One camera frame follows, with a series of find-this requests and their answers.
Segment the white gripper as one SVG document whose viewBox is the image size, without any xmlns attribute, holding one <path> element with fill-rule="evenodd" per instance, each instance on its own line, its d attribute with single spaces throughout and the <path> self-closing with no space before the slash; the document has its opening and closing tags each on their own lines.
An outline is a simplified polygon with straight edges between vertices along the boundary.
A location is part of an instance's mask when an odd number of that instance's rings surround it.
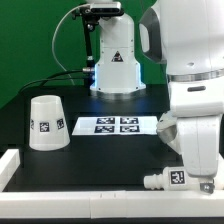
<svg viewBox="0 0 224 224">
<path fill-rule="evenodd" d="M 201 178 L 200 190 L 212 194 L 218 172 L 221 115 L 205 117 L 173 117 L 165 112 L 156 132 L 161 141 L 182 156 L 190 177 Z"/>
</svg>

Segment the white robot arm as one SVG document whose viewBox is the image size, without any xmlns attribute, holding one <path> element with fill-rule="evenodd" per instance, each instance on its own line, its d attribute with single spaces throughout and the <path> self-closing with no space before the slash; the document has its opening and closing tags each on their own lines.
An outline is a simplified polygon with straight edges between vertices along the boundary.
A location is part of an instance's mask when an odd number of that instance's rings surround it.
<svg viewBox="0 0 224 224">
<path fill-rule="evenodd" d="M 166 65 L 170 110 L 160 139 L 182 156 L 196 188 L 212 193 L 224 116 L 224 0 L 156 0 L 140 23 L 142 51 Z"/>
</svg>

